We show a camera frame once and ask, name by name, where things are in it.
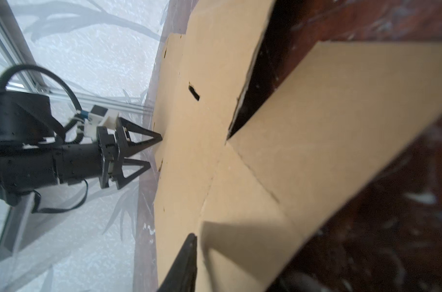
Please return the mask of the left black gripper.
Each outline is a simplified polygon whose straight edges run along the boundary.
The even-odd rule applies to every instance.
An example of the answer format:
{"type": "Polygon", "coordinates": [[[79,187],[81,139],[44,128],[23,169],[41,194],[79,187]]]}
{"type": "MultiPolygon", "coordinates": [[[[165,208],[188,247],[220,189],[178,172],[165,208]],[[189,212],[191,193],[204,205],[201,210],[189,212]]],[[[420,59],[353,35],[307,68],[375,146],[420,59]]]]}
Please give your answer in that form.
{"type": "Polygon", "coordinates": [[[109,134],[105,126],[97,128],[96,137],[101,154],[100,187],[102,189],[108,188],[109,180],[113,180],[117,190],[123,189],[134,179],[151,169],[151,164],[148,161],[130,159],[129,157],[162,141],[161,134],[124,118],[118,118],[116,121],[116,137],[109,134]],[[117,161],[118,155],[124,159],[117,161]],[[139,169],[126,176],[122,169],[124,166],[139,166],[139,169]]]}

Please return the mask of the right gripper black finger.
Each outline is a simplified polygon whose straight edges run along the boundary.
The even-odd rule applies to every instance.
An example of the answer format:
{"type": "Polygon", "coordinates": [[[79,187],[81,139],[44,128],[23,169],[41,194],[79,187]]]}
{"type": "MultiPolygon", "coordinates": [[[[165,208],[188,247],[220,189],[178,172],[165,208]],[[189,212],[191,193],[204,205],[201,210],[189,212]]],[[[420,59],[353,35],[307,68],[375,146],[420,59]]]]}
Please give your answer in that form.
{"type": "Polygon", "coordinates": [[[194,292],[197,279],[197,236],[190,233],[157,292],[194,292]]]}

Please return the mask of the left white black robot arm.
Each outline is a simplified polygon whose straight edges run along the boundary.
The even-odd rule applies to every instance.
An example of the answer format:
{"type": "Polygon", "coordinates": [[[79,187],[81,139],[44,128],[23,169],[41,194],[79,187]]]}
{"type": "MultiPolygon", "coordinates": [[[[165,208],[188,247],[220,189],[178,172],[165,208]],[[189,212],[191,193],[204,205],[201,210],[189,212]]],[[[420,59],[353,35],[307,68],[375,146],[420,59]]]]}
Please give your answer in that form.
{"type": "Polygon", "coordinates": [[[99,180],[103,189],[122,189],[151,167],[135,155],[162,141],[159,133],[118,118],[114,133],[104,126],[89,144],[65,142],[65,127],[51,113],[49,98],[0,92],[0,199],[10,206],[35,195],[40,213],[42,187],[99,180]]]}

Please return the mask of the brown cardboard box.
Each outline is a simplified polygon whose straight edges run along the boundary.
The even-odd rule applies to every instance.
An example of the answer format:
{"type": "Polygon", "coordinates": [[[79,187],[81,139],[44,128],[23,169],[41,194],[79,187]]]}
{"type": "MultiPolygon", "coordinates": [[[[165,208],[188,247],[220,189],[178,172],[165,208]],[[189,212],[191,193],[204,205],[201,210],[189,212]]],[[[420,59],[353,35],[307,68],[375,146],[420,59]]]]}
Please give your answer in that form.
{"type": "Polygon", "coordinates": [[[442,1],[197,1],[153,127],[159,285],[442,292],[442,1]]]}

